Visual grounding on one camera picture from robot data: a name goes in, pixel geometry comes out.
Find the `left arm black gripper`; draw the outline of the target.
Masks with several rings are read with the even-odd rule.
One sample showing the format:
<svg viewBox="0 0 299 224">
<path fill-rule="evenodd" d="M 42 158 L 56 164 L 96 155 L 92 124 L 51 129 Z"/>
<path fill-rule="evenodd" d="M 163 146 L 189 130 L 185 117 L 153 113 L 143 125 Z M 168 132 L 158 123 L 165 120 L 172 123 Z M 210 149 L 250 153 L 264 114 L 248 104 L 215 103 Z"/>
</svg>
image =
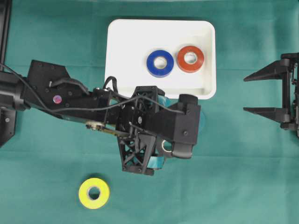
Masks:
<svg viewBox="0 0 299 224">
<path fill-rule="evenodd" d="M 163 167 L 165 157 L 157 152 L 157 138 L 146 130 L 155 113 L 182 114 L 182 109 L 157 86 L 137 86 L 128 102 L 120 106 L 115 129 L 123 137 L 117 138 L 122 171 L 153 175 Z"/>
</svg>

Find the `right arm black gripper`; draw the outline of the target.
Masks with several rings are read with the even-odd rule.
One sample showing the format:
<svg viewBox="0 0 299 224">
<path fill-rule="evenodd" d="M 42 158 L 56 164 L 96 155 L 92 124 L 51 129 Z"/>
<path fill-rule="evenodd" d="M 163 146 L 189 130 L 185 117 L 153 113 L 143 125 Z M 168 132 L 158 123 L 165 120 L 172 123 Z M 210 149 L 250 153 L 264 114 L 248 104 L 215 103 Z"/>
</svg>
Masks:
<svg viewBox="0 0 299 224">
<path fill-rule="evenodd" d="M 271 119 L 284 130 L 299 135 L 299 54 L 282 54 L 280 61 L 274 61 L 257 72 L 245 77 L 244 81 L 282 80 L 282 106 L 244 107 L 243 110 Z"/>
</svg>

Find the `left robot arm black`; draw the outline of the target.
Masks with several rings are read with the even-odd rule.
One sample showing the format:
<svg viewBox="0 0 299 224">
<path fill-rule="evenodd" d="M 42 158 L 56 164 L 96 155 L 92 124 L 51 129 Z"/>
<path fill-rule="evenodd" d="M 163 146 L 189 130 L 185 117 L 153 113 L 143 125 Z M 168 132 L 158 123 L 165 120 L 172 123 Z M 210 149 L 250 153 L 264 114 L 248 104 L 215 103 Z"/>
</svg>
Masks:
<svg viewBox="0 0 299 224">
<path fill-rule="evenodd" d="M 116 136 L 122 170 L 153 175 L 148 164 L 158 157 L 159 137 L 173 141 L 171 130 L 151 130 L 151 119 L 161 124 L 166 118 L 184 115 L 182 104 L 165 106 L 158 101 L 164 92 L 156 86 L 138 87 L 132 97 L 118 92 L 117 80 L 110 76 L 101 88 L 92 91 L 73 79 L 62 65 L 33 60 L 26 77 L 8 66 L 0 66 L 0 142 L 14 134 L 11 116 L 17 111 L 38 109 L 53 117 L 83 123 L 86 128 Z"/>
</svg>

